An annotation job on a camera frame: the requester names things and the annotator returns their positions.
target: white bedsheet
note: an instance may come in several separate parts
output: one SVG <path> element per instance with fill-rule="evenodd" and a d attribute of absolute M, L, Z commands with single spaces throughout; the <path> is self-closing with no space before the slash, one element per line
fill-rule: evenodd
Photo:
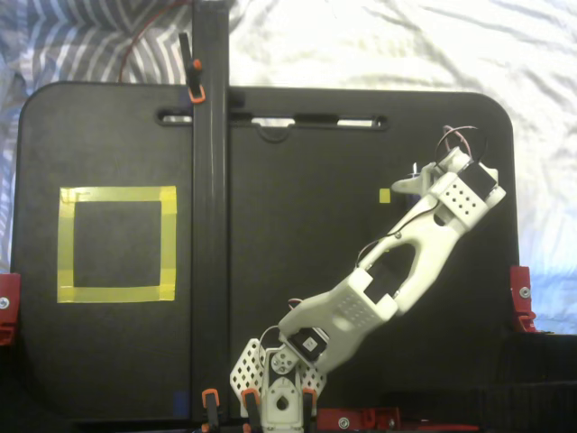
<path fill-rule="evenodd" d="M 502 104 L 515 132 L 519 249 L 537 327 L 577 333 L 575 4 L 241 0 L 231 19 L 233 85 L 473 91 Z M 142 80 L 168 82 L 153 68 Z M 9 184 L 13 172 L 3 173 Z"/>

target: yellow tape square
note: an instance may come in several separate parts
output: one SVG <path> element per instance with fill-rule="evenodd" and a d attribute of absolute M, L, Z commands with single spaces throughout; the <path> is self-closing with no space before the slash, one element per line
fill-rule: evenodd
<path fill-rule="evenodd" d="M 160 202 L 160 285 L 122 288 L 74 286 L 74 215 L 76 204 L 85 201 Z M 174 300 L 177 273 L 176 245 L 176 187 L 61 188 L 58 222 L 58 302 Z"/>
<path fill-rule="evenodd" d="M 379 203 L 390 203 L 390 189 L 379 189 Z"/>

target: robotic arm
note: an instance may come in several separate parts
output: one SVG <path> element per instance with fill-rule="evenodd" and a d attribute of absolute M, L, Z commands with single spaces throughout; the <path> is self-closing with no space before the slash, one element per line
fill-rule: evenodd
<path fill-rule="evenodd" d="M 314 414 L 325 375 L 351 358 L 373 329 L 408 311 L 435 282 L 461 236 L 505 197 L 497 171 L 458 148 L 392 189 L 422 198 L 374 243 L 350 275 L 332 290 L 303 300 L 279 322 L 281 347 L 263 351 L 260 340 L 253 339 L 245 348 L 231 374 L 244 417 L 246 395 L 252 392 L 261 401 L 263 427 L 302 431 L 307 416 Z M 382 275 L 386 279 L 388 272 L 381 259 L 403 244 L 415 247 L 409 275 L 383 293 Z M 246 380 L 251 370 L 254 376 Z M 311 413 L 303 410 L 309 394 Z"/>

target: black plastic table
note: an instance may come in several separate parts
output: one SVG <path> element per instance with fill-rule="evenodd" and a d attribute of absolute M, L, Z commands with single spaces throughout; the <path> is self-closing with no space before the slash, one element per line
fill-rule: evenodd
<path fill-rule="evenodd" d="M 434 159 L 445 124 L 488 136 L 483 161 L 507 196 L 455 247 L 438 281 L 404 317 L 370 335 L 329 376 L 324 407 L 378 404 L 389 391 L 491 383 L 512 315 L 509 266 L 518 264 L 513 133 L 504 110 L 476 94 L 232 88 L 227 296 L 214 317 L 191 305 L 191 125 L 177 86 L 57 84 L 21 118 L 13 272 L 22 275 L 22 333 L 31 391 L 82 420 L 189 419 L 200 393 L 192 355 L 225 356 L 227 378 L 251 337 L 289 311 L 287 299 L 327 291 L 357 253 L 407 211 L 390 188 Z M 291 117 L 266 128 L 254 117 Z M 341 118 L 374 120 L 341 126 Z M 473 137 L 472 145 L 479 149 Z M 59 193 L 64 187 L 175 186 L 177 278 L 173 301 L 58 303 Z M 75 283 L 121 287 L 158 279 L 159 209 L 91 203 L 77 212 Z M 192 317 L 206 327 L 192 327 Z M 195 333 L 227 320 L 228 353 L 201 353 Z M 229 389 L 225 415 L 238 416 Z"/>

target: bolt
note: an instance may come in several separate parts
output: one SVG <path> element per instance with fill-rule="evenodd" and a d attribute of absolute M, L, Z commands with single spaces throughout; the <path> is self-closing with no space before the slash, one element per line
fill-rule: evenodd
<path fill-rule="evenodd" d="M 350 425 L 351 423 L 349 422 L 348 418 L 342 417 L 341 419 L 339 419 L 339 427 L 342 430 L 346 430 L 347 428 L 349 428 Z"/>
<path fill-rule="evenodd" d="M 528 287 L 522 287 L 519 291 L 519 295 L 521 295 L 521 298 L 527 299 L 531 296 L 531 290 Z"/>

